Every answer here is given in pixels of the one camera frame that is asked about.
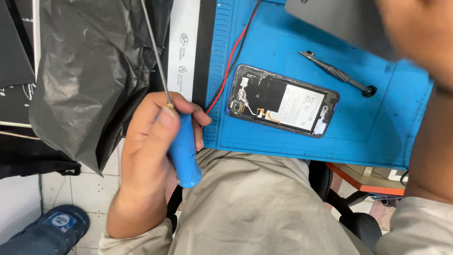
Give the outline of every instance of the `white wall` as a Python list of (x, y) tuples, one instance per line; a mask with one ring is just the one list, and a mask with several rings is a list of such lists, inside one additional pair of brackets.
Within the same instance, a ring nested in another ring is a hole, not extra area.
[(0, 180), (0, 245), (41, 216), (38, 175)]

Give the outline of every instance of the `blue silicone repair mat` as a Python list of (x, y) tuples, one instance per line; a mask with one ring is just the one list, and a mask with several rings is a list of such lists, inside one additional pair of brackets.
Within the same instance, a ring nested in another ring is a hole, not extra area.
[[(218, 0), (206, 102), (222, 82), (227, 58), (245, 28), (255, 0)], [(297, 51), (378, 88), (372, 98), (323, 72)], [(231, 118), (225, 107), (233, 76), (204, 128), (206, 147), (328, 162), (406, 169), (432, 84), (407, 60), (388, 62), (290, 16), (283, 1), (262, 1), (249, 28), (239, 64), (338, 91), (340, 102), (321, 139)]]

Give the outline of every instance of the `smartphone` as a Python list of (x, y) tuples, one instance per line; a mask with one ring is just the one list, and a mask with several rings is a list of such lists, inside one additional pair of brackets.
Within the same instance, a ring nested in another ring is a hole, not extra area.
[(249, 65), (237, 67), (228, 116), (321, 138), (340, 100), (336, 91)]

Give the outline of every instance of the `black wire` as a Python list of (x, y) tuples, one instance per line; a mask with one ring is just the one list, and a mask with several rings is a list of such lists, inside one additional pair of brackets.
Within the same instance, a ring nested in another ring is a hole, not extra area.
[[(228, 73), (226, 74), (226, 77), (224, 77), (224, 79), (228, 78), (228, 76), (231, 74), (231, 71), (233, 70), (233, 67), (234, 67), (234, 65), (237, 62), (237, 59), (239, 58), (239, 54), (241, 54), (242, 46), (244, 45), (244, 41), (246, 40), (246, 36), (247, 36), (247, 32), (249, 31), (250, 24), (252, 23), (253, 15), (255, 15), (256, 9), (258, 8), (258, 4), (260, 2), (261, 2), (261, 0), (257, 0), (256, 1), (255, 8), (253, 9), (252, 15), (250, 16), (250, 19), (249, 19), (249, 23), (247, 23), (246, 31), (244, 32), (244, 35), (242, 36), (241, 45), (239, 46), (239, 50), (237, 51), (236, 58), (234, 59), (233, 64), (230, 66), (230, 68), (228, 70)], [(208, 110), (211, 107), (211, 104), (214, 102), (214, 100), (216, 99), (217, 95), (219, 94), (221, 87), (222, 87), (222, 84), (219, 86), (219, 88), (217, 89), (216, 93), (214, 94), (214, 97), (211, 99), (211, 101), (207, 105), (206, 110)]]
[(404, 179), (404, 177), (406, 177), (408, 174), (409, 174), (409, 170), (407, 170), (407, 171), (401, 176), (401, 178), (400, 178), (400, 183), (401, 183), (401, 185), (403, 185), (404, 187), (407, 187), (407, 184), (404, 184), (403, 179)]

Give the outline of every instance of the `gray laptop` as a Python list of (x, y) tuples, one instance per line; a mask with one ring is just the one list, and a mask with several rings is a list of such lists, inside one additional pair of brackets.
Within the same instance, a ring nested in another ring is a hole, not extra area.
[(400, 59), (391, 46), (374, 0), (287, 0), (293, 16), (390, 61)]

